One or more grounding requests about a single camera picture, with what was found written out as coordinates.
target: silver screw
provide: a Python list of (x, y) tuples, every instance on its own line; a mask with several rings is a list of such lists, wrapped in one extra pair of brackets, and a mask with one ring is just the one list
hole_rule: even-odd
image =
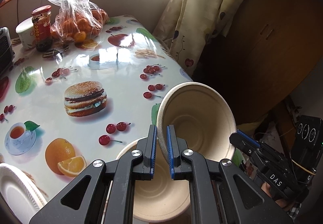
[(141, 151), (140, 150), (137, 150), (137, 149), (136, 150), (132, 150), (131, 151), (131, 155), (132, 156), (140, 156), (141, 155)]
[(191, 156), (191, 155), (193, 155), (194, 152), (191, 149), (185, 149), (183, 151), (183, 153), (184, 153), (185, 156)]
[(96, 160), (96, 161), (93, 162), (93, 166), (94, 167), (100, 167), (102, 165), (103, 165), (102, 160)]
[(231, 162), (231, 160), (230, 159), (224, 159), (224, 160), (222, 160), (222, 165), (224, 165), (224, 166), (231, 166), (232, 165), (232, 162)]

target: fruit-patterned tablecloth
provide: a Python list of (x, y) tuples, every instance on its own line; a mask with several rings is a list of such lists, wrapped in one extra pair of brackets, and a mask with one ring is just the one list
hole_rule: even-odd
[(147, 136), (166, 93), (191, 81), (130, 15), (82, 44), (13, 50), (0, 80), (0, 161), (23, 170), (48, 200), (92, 161), (112, 161)]

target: jar label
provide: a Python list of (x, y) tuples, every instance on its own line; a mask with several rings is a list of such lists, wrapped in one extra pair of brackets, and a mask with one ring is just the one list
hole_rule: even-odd
[(50, 22), (42, 23), (39, 21), (34, 25), (36, 41), (44, 40), (50, 37)]

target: stack of white plates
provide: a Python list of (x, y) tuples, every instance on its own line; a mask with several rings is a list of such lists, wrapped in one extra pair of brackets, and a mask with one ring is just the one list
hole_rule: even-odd
[(20, 169), (5, 163), (0, 164), (0, 193), (22, 224), (28, 224), (47, 203)]

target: tea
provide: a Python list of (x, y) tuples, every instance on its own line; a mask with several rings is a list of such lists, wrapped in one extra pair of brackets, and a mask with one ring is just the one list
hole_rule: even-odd
[(25, 132), (24, 128), (21, 126), (15, 127), (13, 130), (10, 132), (10, 137), (12, 139), (17, 139), (19, 138), (23, 133)]
[(100, 60), (100, 55), (93, 56), (91, 60), (98, 62)]

